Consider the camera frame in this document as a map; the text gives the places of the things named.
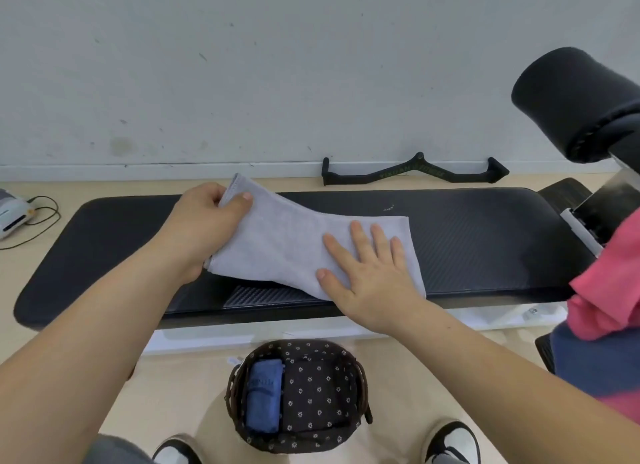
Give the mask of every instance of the wall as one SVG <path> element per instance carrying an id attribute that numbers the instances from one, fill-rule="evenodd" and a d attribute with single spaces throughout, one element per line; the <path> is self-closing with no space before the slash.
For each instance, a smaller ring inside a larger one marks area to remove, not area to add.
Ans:
<path id="1" fill-rule="evenodd" d="M 0 0 L 0 174 L 416 151 L 548 170 L 516 78 L 571 45 L 640 81 L 638 24 L 640 0 Z"/>

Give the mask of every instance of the sneaker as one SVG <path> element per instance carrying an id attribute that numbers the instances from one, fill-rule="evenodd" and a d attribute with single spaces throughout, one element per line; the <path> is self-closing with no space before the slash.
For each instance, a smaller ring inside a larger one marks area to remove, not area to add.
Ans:
<path id="1" fill-rule="evenodd" d="M 207 464 L 193 437 L 176 434 L 166 439 L 151 458 L 157 464 Z"/>
<path id="2" fill-rule="evenodd" d="M 481 464 L 476 436 L 459 420 L 444 420 L 436 425 L 424 441 L 420 462 L 432 464 L 441 455 L 467 464 Z"/>

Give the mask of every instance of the hand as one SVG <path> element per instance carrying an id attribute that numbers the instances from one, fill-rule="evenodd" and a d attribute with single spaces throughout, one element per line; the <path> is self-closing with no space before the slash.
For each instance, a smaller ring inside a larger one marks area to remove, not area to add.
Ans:
<path id="1" fill-rule="evenodd" d="M 404 248 L 398 237 L 391 243 L 379 225 L 371 226 L 375 250 L 358 222 L 351 222 L 351 237 L 358 251 L 357 261 L 330 234 L 323 241 L 338 265 L 349 276 L 351 289 L 342 285 L 328 269 L 316 273 L 320 286 L 335 305 L 356 323 L 376 333 L 391 334 L 417 304 L 426 303 L 406 269 Z"/>
<path id="2" fill-rule="evenodd" d="M 150 242 L 158 253 L 178 263 L 184 271 L 185 283 L 200 275 L 204 261 L 230 240 L 251 209 L 250 193 L 236 195 L 219 208 L 225 190 L 218 183 L 204 183 L 187 190 Z"/>

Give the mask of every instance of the person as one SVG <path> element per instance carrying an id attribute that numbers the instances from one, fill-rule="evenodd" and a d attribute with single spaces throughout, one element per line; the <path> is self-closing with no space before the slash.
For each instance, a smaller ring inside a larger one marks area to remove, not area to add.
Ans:
<path id="1" fill-rule="evenodd" d="M 158 233 L 82 294 L 0 365 L 0 452 L 4 464 L 149 463 L 124 440 L 98 431 L 174 293 L 233 236 L 250 210 L 244 193 L 223 208 L 224 188 L 188 190 Z M 402 244 L 357 222 L 358 259 L 324 235 L 348 274 L 317 279 L 340 310 L 395 338 L 452 393 L 510 463 L 635 463 L 640 428 L 554 375 L 467 328 L 418 295 Z M 206 464 L 188 436 L 167 439 L 162 464 Z M 444 422 L 427 439 L 423 462 L 479 464 L 473 432 Z"/>

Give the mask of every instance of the white device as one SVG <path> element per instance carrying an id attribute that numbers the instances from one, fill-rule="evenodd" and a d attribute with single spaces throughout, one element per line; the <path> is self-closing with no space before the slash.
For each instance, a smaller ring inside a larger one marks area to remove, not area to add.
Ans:
<path id="1" fill-rule="evenodd" d="M 30 220 L 35 213 L 29 202 L 0 190 L 0 240 Z"/>

